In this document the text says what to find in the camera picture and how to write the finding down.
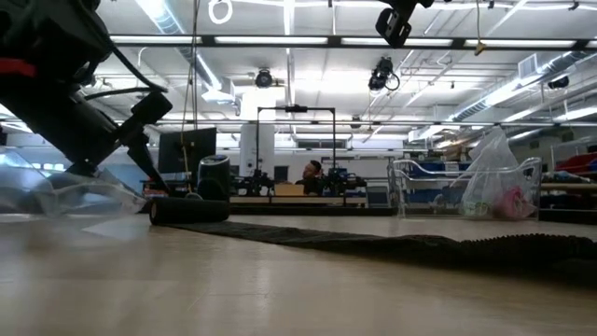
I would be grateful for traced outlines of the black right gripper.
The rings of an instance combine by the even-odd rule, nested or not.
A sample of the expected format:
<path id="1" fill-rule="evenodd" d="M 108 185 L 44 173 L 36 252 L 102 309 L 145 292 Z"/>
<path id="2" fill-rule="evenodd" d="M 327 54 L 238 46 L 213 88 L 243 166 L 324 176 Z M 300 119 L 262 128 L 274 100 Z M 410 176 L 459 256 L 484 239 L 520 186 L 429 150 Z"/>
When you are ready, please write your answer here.
<path id="1" fill-rule="evenodd" d="M 417 5 L 423 8 L 429 8 L 433 5 L 434 0 L 379 0 L 382 3 L 389 5 L 395 13 L 400 16 L 410 16 Z"/>

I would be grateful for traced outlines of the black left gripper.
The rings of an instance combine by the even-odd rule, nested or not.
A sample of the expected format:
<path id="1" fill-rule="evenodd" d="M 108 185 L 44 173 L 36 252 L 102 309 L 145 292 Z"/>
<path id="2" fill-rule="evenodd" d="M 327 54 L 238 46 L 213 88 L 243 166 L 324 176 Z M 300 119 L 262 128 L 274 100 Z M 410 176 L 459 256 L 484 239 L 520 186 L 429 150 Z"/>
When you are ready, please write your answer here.
<path id="1" fill-rule="evenodd" d="M 92 175 L 97 166 L 119 147 L 157 185 L 169 192 L 147 148 L 148 137 L 136 134 L 129 119 L 118 125 L 100 108 L 86 100 L 47 100 L 44 103 L 44 138 L 72 163 L 77 175 Z"/>

